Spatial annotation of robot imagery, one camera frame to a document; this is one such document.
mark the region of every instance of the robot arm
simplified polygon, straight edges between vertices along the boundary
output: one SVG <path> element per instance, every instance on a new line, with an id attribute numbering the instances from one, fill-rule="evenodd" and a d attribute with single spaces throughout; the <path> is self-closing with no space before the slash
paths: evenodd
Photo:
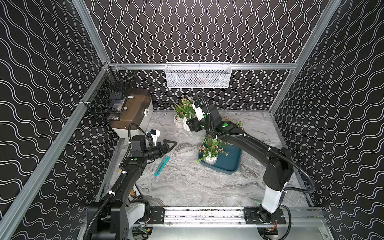
<path id="1" fill-rule="evenodd" d="M 313 180 L 292 161 L 288 149 L 277 149 L 269 146 L 245 133 L 235 123 L 230 121 L 223 122 L 215 106 L 208 105 L 202 95 L 198 94 L 197 97 L 201 98 L 201 101 L 197 100 L 194 104 L 197 117 L 186 122 L 190 130 L 198 132 L 205 129 L 207 134 L 236 145 L 266 167 L 263 176 L 266 190 L 263 201 L 259 207 L 259 219 L 262 222 L 270 223 L 273 221 L 274 214 L 279 209 L 286 190 L 296 190 L 300 192 L 314 191 Z M 298 170 L 308 178 L 311 184 L 310 189 L 285 187 L 293 174 L 293 167 L 298 168 Z"/>
<path id="2" fill-rule="evenodd" d="M 153 162 L 150 160 L 163 157 L 177 145 L 175 141 L 164 139 L 164 144 L 158 142 L 148 147 L 146 140 L 153 142 L 151 139 L 154 138 L 145 135 L 132 137 L 132 156 L 125 158 L 120 163 L 122 173 L 112 190 L 99 202 L 91 203 L 88 207 L 84 240 L 133 239 L 132 225 L 136 221 L 143 224 L 149 221 L 149 202 L 139 200 L 127 205 L 128 195 L 147 164 Z"/>

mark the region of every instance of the metal bracket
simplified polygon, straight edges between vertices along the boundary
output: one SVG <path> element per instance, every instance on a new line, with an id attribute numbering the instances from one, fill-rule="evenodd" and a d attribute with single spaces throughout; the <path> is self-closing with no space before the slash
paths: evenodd
<path id="1" fill-rule="evenodd" d="M 244 208 L 245 224 L 247 225 L 264 224 L 259 220 L 260 215 L 258 212 L 259 212 L 259 207 L 245 207 Z M 284 213 L 281 209 L 278 209 L 275 212 L 275 218 L 277 220 L 277 224 L 286 224 Z"/>

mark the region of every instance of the storage box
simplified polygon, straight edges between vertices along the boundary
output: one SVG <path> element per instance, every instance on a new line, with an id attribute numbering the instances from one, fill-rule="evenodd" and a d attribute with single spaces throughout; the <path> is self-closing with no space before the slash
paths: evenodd
<path id="1" fill-rule="evenodd" d="M 128 138 L 128 127 L 136 123 L 144 131 L 147 129 L 153 113 L 151 94 L 147 89 L 132 89 L 119 121 L 111 122 L 111 127 L 121 138 Z M 143 134 L 135 126 L 131 128 L 131 137 Z"/>

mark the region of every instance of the teal tray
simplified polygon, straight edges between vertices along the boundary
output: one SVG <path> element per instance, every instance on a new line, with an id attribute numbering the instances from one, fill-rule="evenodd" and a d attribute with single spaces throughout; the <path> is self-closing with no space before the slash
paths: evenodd
<path id="1" fill-rule="evenodd" d="M 243 151 L 234 145 L 230 145 L 224 148 L 224 151 L 229 152 L 228 156 L 224 154 L 220 155 L 214 165 L 207 164 L 204 162 L 204 160 L 201 160 L 199 163 L 218 172 L 232 174 L 239 169 L 241 154 Z M 202 157 L 203 155 L 199 153 L 198 160 Z"/>

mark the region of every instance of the marble floor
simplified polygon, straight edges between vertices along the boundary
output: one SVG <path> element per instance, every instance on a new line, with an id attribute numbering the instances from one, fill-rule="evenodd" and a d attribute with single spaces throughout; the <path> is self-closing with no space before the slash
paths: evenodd
<path id="1" fill-rule="evenodd" d="M 263 142 L 281 148 L 281 142 L 267 112 L 221 112 L 233 122 L 244 121 L 245 131 Z M 160 130 L 158 141 L 168 139 L 178 145 L 168 154 L 169 162 L 158 177 L 154 173 L 160 164 L 156 160 L 147 165 L 140 179 L 136 182 L 140 192 L 150 200 L 152 206 L 210 206 L 235 207 L 258 206 L 263 199 L 265 167 L 248 153 L 243 151 L 241 164 L 237 172 L 227 175 L 201 164 L 196 164 L 197 149 L 205 131 L 187 132 L 177 129 L 173 123 L 174 112 L 154 112 L 148 129 Z M 121 162 L 128 139 L 122 146 L 118 160 Z M 109 190 L 119 176 L 116 165 Z M 300 187 L 295 175 L 288 186 Z M 308 206 L 305 195 L 289 191 L 284 198 L 286 206 Z"/>

